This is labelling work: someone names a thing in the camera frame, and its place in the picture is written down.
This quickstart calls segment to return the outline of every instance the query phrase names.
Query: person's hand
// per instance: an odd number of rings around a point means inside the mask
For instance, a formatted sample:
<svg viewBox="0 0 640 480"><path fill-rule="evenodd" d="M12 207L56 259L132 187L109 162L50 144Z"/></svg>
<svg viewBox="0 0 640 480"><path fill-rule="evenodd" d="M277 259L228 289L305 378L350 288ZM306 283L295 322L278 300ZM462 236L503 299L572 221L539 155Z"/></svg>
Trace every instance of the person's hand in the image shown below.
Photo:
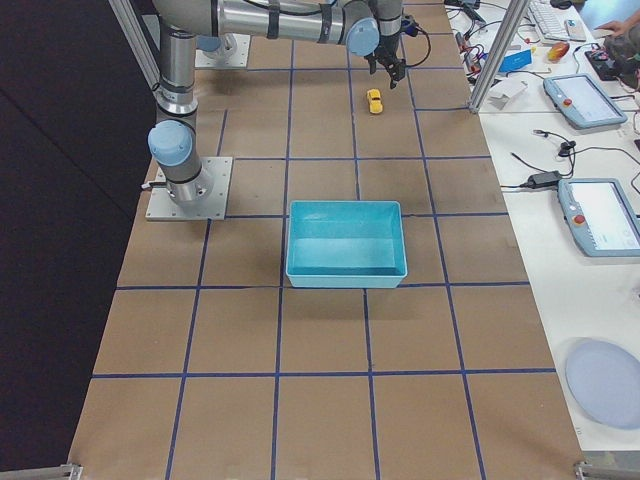
<svg viewBox="0 0 640 480"><path fill-rule="evenodd" d="M619 22L617 20L614 20L612 22L607 22L604 25L600 25L599 27L596 27L596 29L598 30L599 29L611 30L612 37L619 37L620 35L624 35L625 33L627 33L629 28L631 28L631 25L627 25L626 22Z"/></svg>

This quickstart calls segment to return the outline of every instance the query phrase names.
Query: rectangular container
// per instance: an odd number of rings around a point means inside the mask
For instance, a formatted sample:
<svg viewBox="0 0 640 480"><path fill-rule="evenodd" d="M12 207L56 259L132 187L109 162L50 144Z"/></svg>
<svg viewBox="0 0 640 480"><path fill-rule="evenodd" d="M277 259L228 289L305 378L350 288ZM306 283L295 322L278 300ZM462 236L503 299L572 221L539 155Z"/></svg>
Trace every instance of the rectangular container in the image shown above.
<svg viewBox="0 0 640 480"><path fill-rule="evenodd" d="M397 287L407 276L400 204L292 202L286 272L294 287Z"/></svg>

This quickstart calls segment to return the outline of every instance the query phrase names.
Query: blue object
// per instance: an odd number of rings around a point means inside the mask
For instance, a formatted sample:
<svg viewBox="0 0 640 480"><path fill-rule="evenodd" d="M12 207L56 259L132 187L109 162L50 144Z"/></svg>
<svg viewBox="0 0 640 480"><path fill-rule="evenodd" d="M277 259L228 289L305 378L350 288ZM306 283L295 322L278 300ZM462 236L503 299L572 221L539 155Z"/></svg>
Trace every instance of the blue object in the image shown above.
<svg viewBox="0 0 640 480"><path fill-rule="evenodd" d="M542 87L575 128L617 125L627 121L626 114L586 73L548 77L542 82Z"/></svg>
<svg viewBox="0 0 640 480"><path fill-rule="evenodd" d="M353 24L347 34L347 49L364 57L373 53L380 42L378 25L373 18L362 18Z"/></svg>
<svg viewBox="0 0 640 480"><path fill-rule="evenodd" d="M560 180L558 200L571 234L585 255L640 256L640 221L618 180Z"/></svg>
<svg viewBox="0 0 640 480"><path fill-rule="evenodd" d="M525 65L529 65L532 61L530 48L525 48L516 53L507 52L498 71L512 72L513 70L519 70Z"/></svg>
<svg viewBox="0 0 640 480"><path fill-rule="evenodd" d="M205 35L198 35L196 37L196 47L204 52L215 52L222 45L222 40L219 37L207 37Z"/></svg>
<svg viewBox="0 0 640 480"><path fill-rule="evenodd" d="M184 163L191 155L193 138L191 132L180 122L165 120L149 132L149 150L158 163L175 167Z"/></svg>
<svg viewBox="0 0 640 480"><path fill-rule="evenodd" d="M400 204L292 202L286 272L294 287L397 287L407 276Z"/></svg>
<svg viewBox="0 0 640 480"><path fill-rule="evenodd" d="M581 342L567 357L567 383L582 409L597 422L640 428L640 362L599 340Z"/></svg>

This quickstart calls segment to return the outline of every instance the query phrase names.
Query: blue joint cap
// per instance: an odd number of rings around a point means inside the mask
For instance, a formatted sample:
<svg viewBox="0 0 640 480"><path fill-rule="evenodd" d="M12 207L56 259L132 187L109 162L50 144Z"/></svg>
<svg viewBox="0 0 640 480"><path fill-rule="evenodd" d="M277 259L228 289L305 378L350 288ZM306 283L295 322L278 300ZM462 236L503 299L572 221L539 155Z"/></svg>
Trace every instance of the blue joint cap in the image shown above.
<svg viewBox="0 0 640 480"><path fill-rule="evenodd" d="M165 167L181 165L189 158L193 149L191 132L175 120L158 123L149 132L147 140L151 154Z"/></svg>
<svg viewBox="0 0 640 480"><path fill-rule="evenodd" d="M353 24L347 34L347 49L364 57L373 53L380 42L378 25L373 18L362 18Z"/></svg>
<svg viewBox="0 0 640 480"><path fill-rule="evenodd" d="M196 47L204 52L215 52L222 45L222 40L219 37L207 37L205 35L198 35L196 37Z"/></svg>

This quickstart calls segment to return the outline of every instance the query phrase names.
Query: tablet screen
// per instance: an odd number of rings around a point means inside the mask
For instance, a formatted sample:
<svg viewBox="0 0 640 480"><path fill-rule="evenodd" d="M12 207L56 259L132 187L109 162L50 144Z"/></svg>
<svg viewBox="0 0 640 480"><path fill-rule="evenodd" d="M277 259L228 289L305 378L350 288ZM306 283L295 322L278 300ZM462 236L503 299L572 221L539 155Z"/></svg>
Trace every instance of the tablet screen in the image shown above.
<svg viewBox="0 0 640 480"><path fill-rule="evenodd" d="M572 183L573 198L587 219L596 250L640 248L635 224L613 183Z"/></svg>
<svg viewBox="0 0 640 480"><path fill-rule="evenodd" d="M610 100L604 98L587 77L560 78L555 83L586 121L598 122L619 117Z"/></svg>

